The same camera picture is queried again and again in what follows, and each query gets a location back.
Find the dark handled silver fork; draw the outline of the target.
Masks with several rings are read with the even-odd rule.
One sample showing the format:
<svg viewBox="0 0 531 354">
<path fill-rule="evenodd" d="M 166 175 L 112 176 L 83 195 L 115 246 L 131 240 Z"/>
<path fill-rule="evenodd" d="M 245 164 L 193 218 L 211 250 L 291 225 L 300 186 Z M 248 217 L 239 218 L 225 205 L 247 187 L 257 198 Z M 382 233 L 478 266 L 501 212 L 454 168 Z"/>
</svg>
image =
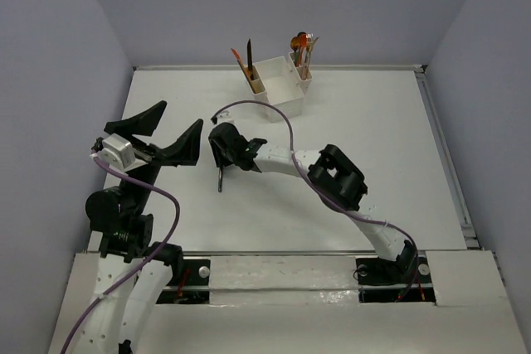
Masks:
<svg viewBox="0 0 531 354">
<path fill-rule="evenodd" d="M 217 191 L 219 193 L 222 192 L 222 188 L 223 188 L 223 175 L 224 175 L 224 167 L 220 166 L 218 168 L 218 175 L 217 175 Z"/>
</svg>

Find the orange plastic knife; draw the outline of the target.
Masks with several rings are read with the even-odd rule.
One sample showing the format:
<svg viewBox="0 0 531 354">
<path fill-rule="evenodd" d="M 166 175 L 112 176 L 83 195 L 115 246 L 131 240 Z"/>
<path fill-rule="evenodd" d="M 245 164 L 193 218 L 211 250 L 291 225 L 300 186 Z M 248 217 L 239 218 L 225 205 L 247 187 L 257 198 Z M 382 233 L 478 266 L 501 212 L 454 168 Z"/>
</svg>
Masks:
<svg viewBox="0 0 531 354">
<path fill-rule="evenodd" d="M 249 70 L 246 68 L 246 66 L 244 65 L 243 60 L 242 60 L 241 56 L 239 55 L 239 53 L 237 52 L 237 50 L 234 49 L 234 48 L 231 48 L 231 52 L 232 52 L 232 54 L 235 56 L 235 58 L 236 58 L 236 62 L 237 62 L 237 64 L 239 65 L 241 71 L 242 71 L 242 72 L 244 73 L 244 75 L 246 76 L 246 78 L 250 78 L 250 77 L 251 77 L 251 76 L 250 76 L 250 72 L 249 72 Z"/>
</svg>

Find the gold knife green handle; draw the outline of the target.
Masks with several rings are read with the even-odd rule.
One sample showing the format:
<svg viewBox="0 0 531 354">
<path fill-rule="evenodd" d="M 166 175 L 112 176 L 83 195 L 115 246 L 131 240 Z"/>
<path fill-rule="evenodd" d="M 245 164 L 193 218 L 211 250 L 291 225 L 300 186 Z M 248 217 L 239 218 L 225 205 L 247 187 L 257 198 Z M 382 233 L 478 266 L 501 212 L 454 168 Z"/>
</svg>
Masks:
<svg viewBox="0 0 531 354">
<path fill-rule="evenodd" d="M 254 66 L 253 66 L 253 58 L 252 58 L 252 44 L 251 39 L 249 38 L 246 43 L 246 60 L 247 60 L 247 70 L 250 76 L 251 80 L 255 79 L 254 76 Z"/>
</svg>

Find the iridescent metal spoon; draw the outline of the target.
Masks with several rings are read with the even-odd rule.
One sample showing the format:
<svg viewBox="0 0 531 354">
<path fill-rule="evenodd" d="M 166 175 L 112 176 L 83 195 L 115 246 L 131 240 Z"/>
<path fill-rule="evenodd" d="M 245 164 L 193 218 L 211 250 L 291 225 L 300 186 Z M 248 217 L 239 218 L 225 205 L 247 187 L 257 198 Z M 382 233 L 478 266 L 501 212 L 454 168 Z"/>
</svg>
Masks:
<svg viewBox="0 0 531 354">
<path fill-rule="evenodd" d="M 294 36 L 290 41 L 290 48 L 293 51 L 293 62 L 295 64 L 295 54 L 300 51 L 300 40 L 297 36 Z"/>
</svg>

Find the orange plastic spoon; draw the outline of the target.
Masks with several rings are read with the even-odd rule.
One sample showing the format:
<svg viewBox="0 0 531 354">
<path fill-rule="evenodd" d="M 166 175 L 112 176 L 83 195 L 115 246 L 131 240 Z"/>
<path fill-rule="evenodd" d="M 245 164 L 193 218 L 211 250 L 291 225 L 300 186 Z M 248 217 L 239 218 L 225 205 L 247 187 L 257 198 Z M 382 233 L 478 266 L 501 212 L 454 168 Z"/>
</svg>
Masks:
<svg viewBox="0 0 531 354">
<path fill-rule="evenodd" d="M 312 33 L 301 32 L 298 35 L 298 38 L 300 40 L 300 51 L 302 52 L 302 57 L 301 57 L 301 61 L 300 61 L 300 66 L 301 66 L 302 63 L 303 63 L 304 51 L 306 50 L 308 43 L 313 39 L 313 34 Z"/>
</svg>

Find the gold fork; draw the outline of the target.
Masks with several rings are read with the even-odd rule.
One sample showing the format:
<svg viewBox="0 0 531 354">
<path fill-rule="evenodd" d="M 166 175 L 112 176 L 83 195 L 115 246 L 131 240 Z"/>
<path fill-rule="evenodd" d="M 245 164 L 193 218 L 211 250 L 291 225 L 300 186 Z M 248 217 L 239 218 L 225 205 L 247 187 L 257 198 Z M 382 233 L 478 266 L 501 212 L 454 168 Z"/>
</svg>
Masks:
<svg viewBox="0 0 531 354">
<path fill-rule="evenodd" d="M 317 36 L 316 38 L 313 38 L 307 45 L 306 57 L 304 59 L 304 70 L 305 71 L 309 70 L 309 64 L 310 64 L 310 61 L 311 61 L 312 52 L 313 52 L 314 46 L 315 46 L 315 44 L 316 44 L 316 42 L 318 40 L 319 40 L 319 37 Z"/>
</svg>

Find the orange chopstick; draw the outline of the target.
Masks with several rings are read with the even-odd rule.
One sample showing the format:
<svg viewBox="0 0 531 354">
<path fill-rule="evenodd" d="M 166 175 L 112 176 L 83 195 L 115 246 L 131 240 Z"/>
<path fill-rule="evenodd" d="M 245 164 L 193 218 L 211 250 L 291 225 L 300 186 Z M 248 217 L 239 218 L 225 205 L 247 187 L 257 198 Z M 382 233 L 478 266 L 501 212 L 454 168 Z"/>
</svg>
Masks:
<svg viewBox="0 0 531 354">
<path fill-rule="evenodd" d="M 256 87 L 254 86 L 254 83 L 253 83 L 253 79 L 251 78 L 251 75 L 250 75 L 250 72 L 248 71 L 248 69 L 244 66 L 241 58 L 236 58 L 237 60 L 237 63 L 238 65 L 240 66 L 241 68 L 241 71 L 243 72 L 244 76 L 246 77 L 246 81 L 248 83 L 248 85 L 250 86 L 251 88 L 251 92 L 256 95 L 258 94 L 258 91 L 256 90 Z"/>
</svg>

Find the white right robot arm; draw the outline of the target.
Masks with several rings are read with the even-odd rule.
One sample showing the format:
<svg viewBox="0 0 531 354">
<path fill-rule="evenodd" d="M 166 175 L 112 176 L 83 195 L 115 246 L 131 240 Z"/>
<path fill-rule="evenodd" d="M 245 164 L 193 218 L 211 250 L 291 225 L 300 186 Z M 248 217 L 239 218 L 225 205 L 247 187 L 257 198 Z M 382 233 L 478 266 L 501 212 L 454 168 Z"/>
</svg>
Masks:
<svg viewBox="0 0 531 354">
<path fill-rule="evenodd" d="M 248 140 L 230 123 L 218 124 L 209 134 L 218 168 L 235 166 L 243 171 L 279 173 L 300 177 L 316 191 L 332 211 L 351 219 L 372 244 L 377 263 L 371 267 L 382 284 L 413 282 L 417 276 L 418 251 L 411 236 L 386 222 L 370 220 L 358 211 L 368 194 L 365 176 L 335 145 L 319 151 L 295 151 L 264 138 Z"/>
</svg>

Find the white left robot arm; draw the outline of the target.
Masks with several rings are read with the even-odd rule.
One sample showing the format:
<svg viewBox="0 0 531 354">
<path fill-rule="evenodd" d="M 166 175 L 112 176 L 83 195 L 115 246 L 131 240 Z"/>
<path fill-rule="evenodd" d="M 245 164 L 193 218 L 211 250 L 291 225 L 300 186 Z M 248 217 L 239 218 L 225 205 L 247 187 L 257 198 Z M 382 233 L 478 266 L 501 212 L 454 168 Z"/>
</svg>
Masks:
<svg viewBox="0 0 531 354">
<path fill-rule="evenodd" d="M 85 202 L 90 230 L 101 235 L 97 271 L 90 304 L 69 331 L 63 353 L 134 352 L 163 288 L 183 276 L 183 250 L 169 241 L 181 206 L 155 182 L 162 167 L 197 164 L 203 121 L 197 119 L 166 148 L 142 141 L 153 135 L 167 105 L 161 100 L 130 118 L 108 122 L 106 135 L 91 149 L 91 160 L 119 184 L 93 192 Z M 172 224 L 156 242 L 151 241 L 154 217 L 144 211 L 153 192 L 174 206 Z"/>
</svg>

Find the white utensil caddy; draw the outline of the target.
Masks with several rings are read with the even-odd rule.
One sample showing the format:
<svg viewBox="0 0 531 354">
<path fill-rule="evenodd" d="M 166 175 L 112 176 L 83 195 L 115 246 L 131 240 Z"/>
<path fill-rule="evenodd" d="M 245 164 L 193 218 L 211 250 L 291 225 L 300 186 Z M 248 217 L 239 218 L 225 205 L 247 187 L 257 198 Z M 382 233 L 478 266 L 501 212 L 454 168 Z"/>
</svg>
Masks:
<svg viewBox="0 0 531 354">
<path fill-rule="evenodd" d="M 275 106 L 289 119 L 302 114 L 312 74 L 295 65 L 294 52 L 256 62 L 253 76 L 254 99 Z"/>
</svg>

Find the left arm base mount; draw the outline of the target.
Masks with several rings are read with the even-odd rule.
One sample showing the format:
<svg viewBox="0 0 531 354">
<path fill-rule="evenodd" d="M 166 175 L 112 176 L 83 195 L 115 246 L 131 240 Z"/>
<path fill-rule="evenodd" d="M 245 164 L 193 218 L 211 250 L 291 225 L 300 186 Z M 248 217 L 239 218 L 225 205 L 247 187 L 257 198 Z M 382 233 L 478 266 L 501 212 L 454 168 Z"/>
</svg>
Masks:
<svg viewBox="0 0 531 354">
<path fill-rule="evenodd" d="M 156 304 L 196 305 L 210 302 L 211 260 L 185 257 L 183 271 L 163 288 Z"/>
</svg>

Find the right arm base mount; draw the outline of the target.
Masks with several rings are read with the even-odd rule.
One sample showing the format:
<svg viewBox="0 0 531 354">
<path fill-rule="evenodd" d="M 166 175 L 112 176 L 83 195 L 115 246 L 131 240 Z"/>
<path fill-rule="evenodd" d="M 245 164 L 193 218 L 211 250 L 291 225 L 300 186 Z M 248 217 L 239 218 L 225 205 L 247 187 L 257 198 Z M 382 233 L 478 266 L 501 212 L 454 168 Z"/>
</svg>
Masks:
<svg viewBox="0 0 531 354">
<path fill-rule="evenodd" d="M 358 298 L 361 303 L 436 302 L 431 270 L 425 255 L 420 256 L 417 276 L 403 298 L 399 296 L 412 281 L 412 273 L 401 275 L 378 257 L 357 258 L 353 278 L 358 282 Z"/>
</svg>

